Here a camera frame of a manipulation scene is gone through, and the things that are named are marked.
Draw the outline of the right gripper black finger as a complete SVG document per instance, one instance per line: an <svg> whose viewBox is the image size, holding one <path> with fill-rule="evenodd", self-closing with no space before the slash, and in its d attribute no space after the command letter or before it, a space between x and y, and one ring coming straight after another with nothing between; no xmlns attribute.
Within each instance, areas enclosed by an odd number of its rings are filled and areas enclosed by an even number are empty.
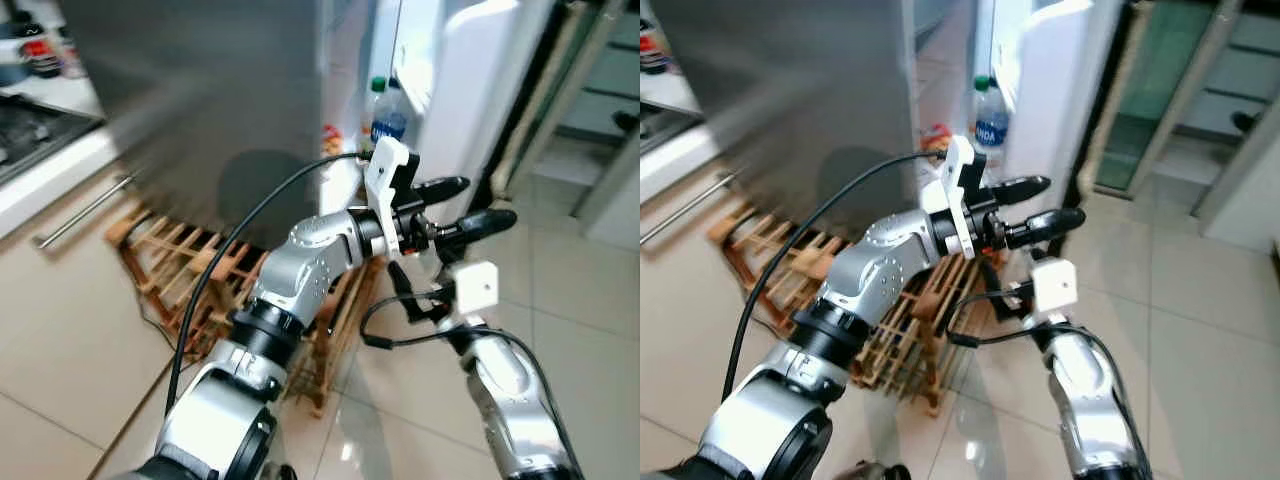
<svg viewBox="0 0 1280 480"><path fill-rule="evenodd" d="M399 303L406 312L410 321L416 320L416 300L412 297L413 285L404 273L404 269L398 262L388 262L388 275L396 296L399 297Z"/></svg>
<svg viewBox="0 0 1280 480"><path fill-rule="evenodd" d="M988 256L979 256L980 275L983 278L987 293L998 293L1002 291L998 271L996 270L992 260ZM996 319L1006 317L1006 302L1002 296L993 296L987 298L992 306Z"/></svg>

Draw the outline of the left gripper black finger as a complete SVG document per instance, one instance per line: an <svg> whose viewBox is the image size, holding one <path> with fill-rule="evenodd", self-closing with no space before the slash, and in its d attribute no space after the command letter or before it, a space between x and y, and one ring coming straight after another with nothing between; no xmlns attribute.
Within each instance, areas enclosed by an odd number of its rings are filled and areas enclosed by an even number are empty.
<svg viewBox="0 0 1280 480"><path fill-rule="evenodd" d="M425 206L443 204L471 186L467 177L439 177L419 184L419 197Z"/></svg>
<svg viewBox="0 0 1280 480"><path fill-rule="evenodd" d="M512 228L518 214L508 209L486 207L436 228L436 250L460 250Z"/></svg>
<svg viewBox="0 0 1280 480"><path fill-rule="evenodd" d="M1010 206L1034 198L1050 188L1051 183L1052 180L1044 175L1021 175L1001 180L986 189L997 205Z"/></svg>
<svg viewBox="0 0 1280 480"><path fill-rule="evenodd" d="M1085 212L1078 207L1061 207L1036 214L1025 221L1005 229L1005 248L1019 250L1029 244L1053 241L1082 227L1085 219Z"/></svg>

